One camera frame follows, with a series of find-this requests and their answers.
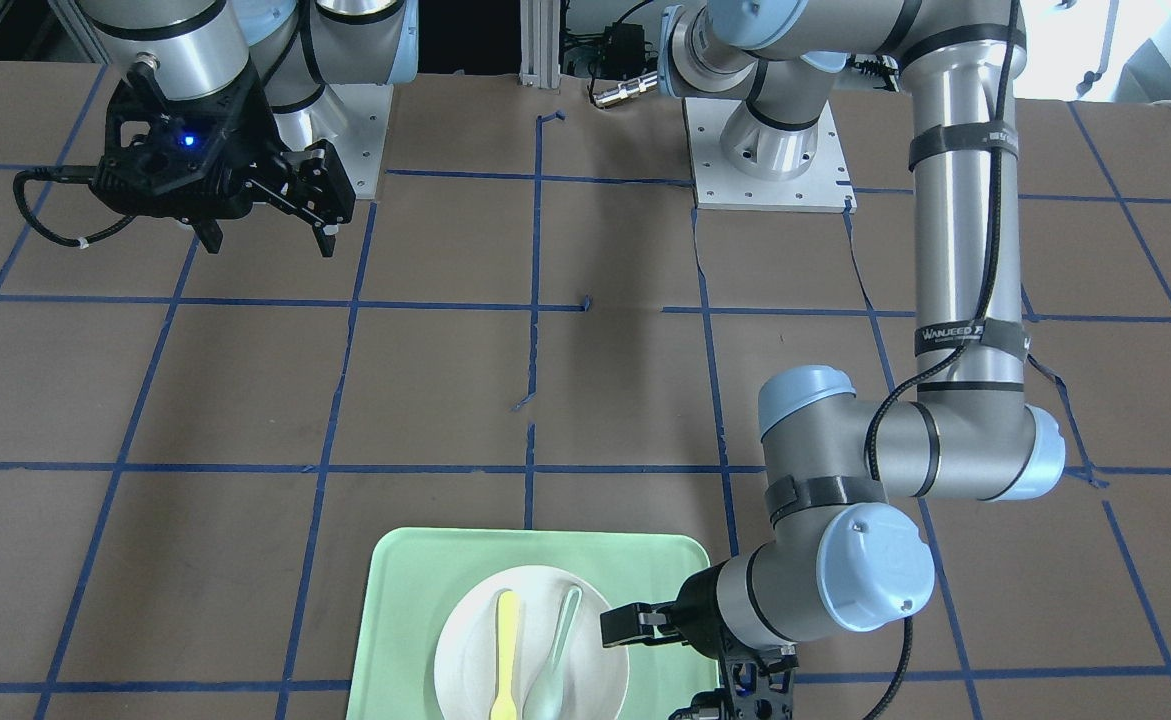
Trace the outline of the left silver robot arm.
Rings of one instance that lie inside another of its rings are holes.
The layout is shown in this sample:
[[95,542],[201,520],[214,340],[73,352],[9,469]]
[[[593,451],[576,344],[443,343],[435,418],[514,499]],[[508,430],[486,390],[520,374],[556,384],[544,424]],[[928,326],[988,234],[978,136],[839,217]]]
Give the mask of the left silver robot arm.
[[1041,498],[1068,451],[1025,398],[1014,81],[1027,60],[1019,1],[700,1],[663,11],[663,94],[735,100],[723,133],[737,169],[768,181],[808,162],[835,74],[893,59],[911,100],[913,375],[881,402],[828,365],[773,375],[756,398],[772,537],[690,575],[673,601],[602,615],[607,649],[684,644],[718,684],[676,719],[790,719],[797,651],[902,624],[899,661],[869,711],[899,692],[915,618],[934,594],[929,542],[896,498]]

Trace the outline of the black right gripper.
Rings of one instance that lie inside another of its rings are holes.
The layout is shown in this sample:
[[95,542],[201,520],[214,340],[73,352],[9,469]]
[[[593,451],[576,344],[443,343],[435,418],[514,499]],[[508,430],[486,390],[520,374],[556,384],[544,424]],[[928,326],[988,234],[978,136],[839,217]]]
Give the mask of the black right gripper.
[[239,219],[282,187],[285,210],[309,224],[320,255],[333,258],[356,193],[333,140],[285,152],[260,78],[238,76],[215,94],[169,100],[155,78],[128,76],[107,110],[105,146],[90,190],[122,215],[196,222],[219,254],[219,220]]

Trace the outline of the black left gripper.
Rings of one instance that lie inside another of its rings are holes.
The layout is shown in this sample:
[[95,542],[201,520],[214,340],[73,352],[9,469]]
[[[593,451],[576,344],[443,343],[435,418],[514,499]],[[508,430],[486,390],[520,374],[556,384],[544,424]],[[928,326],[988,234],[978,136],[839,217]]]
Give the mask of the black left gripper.
[[749,646],[719,612],[714,583],[723,565],[686,580],[673,603],[626,603],[600,615],[604,649],[689,644],[717,664],[719,685],[696,693],[671,719],[792,719],[797,657],[790,643]]

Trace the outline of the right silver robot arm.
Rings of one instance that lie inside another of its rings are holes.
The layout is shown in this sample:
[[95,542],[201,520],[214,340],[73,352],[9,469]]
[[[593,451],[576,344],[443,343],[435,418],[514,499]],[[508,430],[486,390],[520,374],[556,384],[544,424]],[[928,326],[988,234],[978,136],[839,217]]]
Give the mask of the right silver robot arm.
[[123,217],[189,225],[210,254],[259,205],[324,258],[367,183],[364,119],[337,88],[419,71],[416,1],[82,1],[119,70],[87,186]]

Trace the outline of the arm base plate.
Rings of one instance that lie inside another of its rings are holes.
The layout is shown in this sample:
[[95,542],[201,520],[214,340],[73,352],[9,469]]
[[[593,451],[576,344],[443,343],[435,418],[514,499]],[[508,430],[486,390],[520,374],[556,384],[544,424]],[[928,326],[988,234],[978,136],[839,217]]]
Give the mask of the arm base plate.
[[294,151],[333,140],[357,199],[374,200],[393,91],[393,85],[326,85],[303,107],[275,111],[275,123]]
[[831,107],[799,131],[765,126],[742,101],[687,97],[684,110],[700,210],[858,210]]

